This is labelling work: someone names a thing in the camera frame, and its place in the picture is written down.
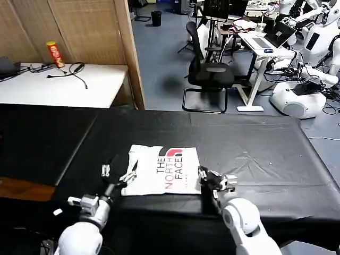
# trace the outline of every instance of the humanoid robot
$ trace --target humanoid robot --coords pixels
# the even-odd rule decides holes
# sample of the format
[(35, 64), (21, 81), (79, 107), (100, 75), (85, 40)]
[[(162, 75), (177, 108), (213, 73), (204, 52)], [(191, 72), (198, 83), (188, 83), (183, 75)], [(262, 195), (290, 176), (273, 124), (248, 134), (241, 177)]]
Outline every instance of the humanoid robot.
[[(300, 64), (298, 74), (310, 82), (292, 81), (277, 85), (270, 101), (280, 112), (297, 118), (317, 116), (326, 103), (326, 97), (319, 92), (320, 88), (327, 89), (339, 82), (336, 76), (340, 68), (339, 11), (340, 1), (323, 3), (322, 23), (303, 28), (303, 63)], [(286, 21), (291, 26), (296, 24), (296, 19), (288, 18)], [(333, 52), (330, 70), (324, 73), (315, 67), (330, 51)]]

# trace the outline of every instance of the white desk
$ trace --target white desk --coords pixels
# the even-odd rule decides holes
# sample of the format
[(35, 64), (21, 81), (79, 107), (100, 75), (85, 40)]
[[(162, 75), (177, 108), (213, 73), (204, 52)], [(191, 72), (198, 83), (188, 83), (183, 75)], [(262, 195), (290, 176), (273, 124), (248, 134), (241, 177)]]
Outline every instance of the white desk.
[(264, 77), (264, 73), (266, 70), (266, 66), (268, 63), (268, 59), (270, 57), (289, 57), (289, 58), (293, 58), (294, 57), (294, 52), (291, 50), (287, 50), (283, 47), (280, 48), (276, 48), (274, 45), (269, 44), (269, 46), (271, 47), (271, 49), (273, 49), (273, 53), (265, 53), (263, 49), (255, 49), (256, 46), (252, 46), (251, 44), (249, 44), (249, 41), (247, 41), (247, 37), (249, 37), (250, 35), (247, 33), (239, 33), (239, 37), (242, 39), (242, 41), (244, 41), (248, 47), (257, 55), (257, 58), (263, 58), (260, 68), (257, 72), (256, 75), (256, 79), (255, 79), (255, 84), (252, 86), (251, 91), (249, 96), (247, 97), (246, 94), (243, 91), (243, 88), (240, 84), (235, 84), (234, 87), (237, 88), (237, 90), (240, 93), (240, 96), (245, 104), (245, 106), (238, 106), (237, 110), (239, 112), (263, 112), (264, 109), (262, 108), (262, 106), (253, 106), (253, 102), (256, 96), (256, 93), (259, 89), (259, 86), (261, 84), (261, 81)]
[[(62, 70), (68, 71), (70, 64)], [(57, 69), (41, 73), (25, 72), (8, 81), (0, 82), (0, 104), (51, 105), (71, 107), (110, 108), (123, 85), (124, 93), (132, 103), (132, 94), (125, 65), (90, 65), (74, 76), (46, 78), (47, 75), (63, 75)]]
[(254, 6), (254, 5), (248, 5), (245, 9), (246, 12), (265, 12), (267, 10), (268, 6), (266, 5), (260, 5), (260, 6)]

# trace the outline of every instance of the chair leg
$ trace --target chair leg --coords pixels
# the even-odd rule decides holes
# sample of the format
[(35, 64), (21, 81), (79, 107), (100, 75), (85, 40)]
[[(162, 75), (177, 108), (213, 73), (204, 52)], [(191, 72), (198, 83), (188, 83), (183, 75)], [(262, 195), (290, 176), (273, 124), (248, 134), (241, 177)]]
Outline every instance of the chair leg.
[(189, 88), (185, 89), (184, 94), (183, 94), (183, 103), (182, 103), (182, 109), (187, 111), (187, 112), (197, 112), (197, 113), (225, 113), (227, 111), (227, 105), (228, 105), (228, 91), (225, 89), (225, 102), (224, 102), (224, 109), (221, 112), (215, 111), (215, 110), (199, 110), (199, 109), (190, 109), (185, 107), (185, 100), (186, 100), (186, 93), (188, 91), (193, 91), (193, 92), (220, 92), (223, 89), (194, 89), (194, 88)]
[(188, 49), (188, 50), (190, 50), (190, 51), (192, 52), (193, 50), (190, 49), (190, 48), (188, 48), (188, 46), (190, 46), (190, 43), (189, 43), (189, 42), (187, 42), (186, 45), (185, 45), (184, 47), (182, 47), (182, 48), (177, 52), (177, 54), (180, 53), (180, 52), (181, 52), (182, 50), (184, 50), (184, 49)]

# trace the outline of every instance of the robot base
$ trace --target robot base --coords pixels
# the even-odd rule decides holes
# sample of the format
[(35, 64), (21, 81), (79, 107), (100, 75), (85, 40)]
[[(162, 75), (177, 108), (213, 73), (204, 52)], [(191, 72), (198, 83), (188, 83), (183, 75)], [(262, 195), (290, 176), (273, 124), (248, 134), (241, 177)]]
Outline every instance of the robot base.
[(326, 97), (320, 92), (309, 95), (295, 94), (292, 89), (298, 85), (295, 81), (281, 82), (273, 91), (270, 102), (283, 114), (296, 118), (317, 116), (326, 103)]

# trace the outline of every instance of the pringles can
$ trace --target pringles can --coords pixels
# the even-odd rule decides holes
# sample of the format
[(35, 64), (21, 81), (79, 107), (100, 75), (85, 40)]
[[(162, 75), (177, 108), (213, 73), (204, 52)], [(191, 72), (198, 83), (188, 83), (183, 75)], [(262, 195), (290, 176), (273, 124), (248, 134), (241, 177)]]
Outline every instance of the pringles can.
[(46, 45), (57, 67), (58, 68), (64, 67), (65, 64), (64, 64), (62, 56), (60, 55), (59, 49), (57, 47), (57, 43), (55, 41), (48, 41)]

